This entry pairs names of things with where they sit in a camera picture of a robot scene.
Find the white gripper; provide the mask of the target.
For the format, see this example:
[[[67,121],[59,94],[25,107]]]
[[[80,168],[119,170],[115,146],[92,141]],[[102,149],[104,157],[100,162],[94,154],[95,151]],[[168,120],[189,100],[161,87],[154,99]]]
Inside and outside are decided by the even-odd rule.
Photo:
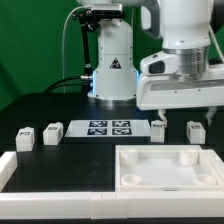
[[[140,75],[137,86],[137,107],[140,110],[158,110],[158,116],[167,127],[166,111],[209,107],[205,115],[208,125],[217,108],[224,105],[224,69],[209,69],[200,80],[171,80],[169,76]]]

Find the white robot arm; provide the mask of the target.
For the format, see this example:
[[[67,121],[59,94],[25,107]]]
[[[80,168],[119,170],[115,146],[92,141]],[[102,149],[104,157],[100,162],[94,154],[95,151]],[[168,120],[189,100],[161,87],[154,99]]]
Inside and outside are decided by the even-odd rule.
[[[141,110],[224,105],[224,65],[208,63],[214,0],[77,1],[100,18],[91,102],[135,101]],[[116,18],[124,6],[139,6],[143,30],[162,40],[160,52],[141,60],[139,74],[130,58],[132,28]]]

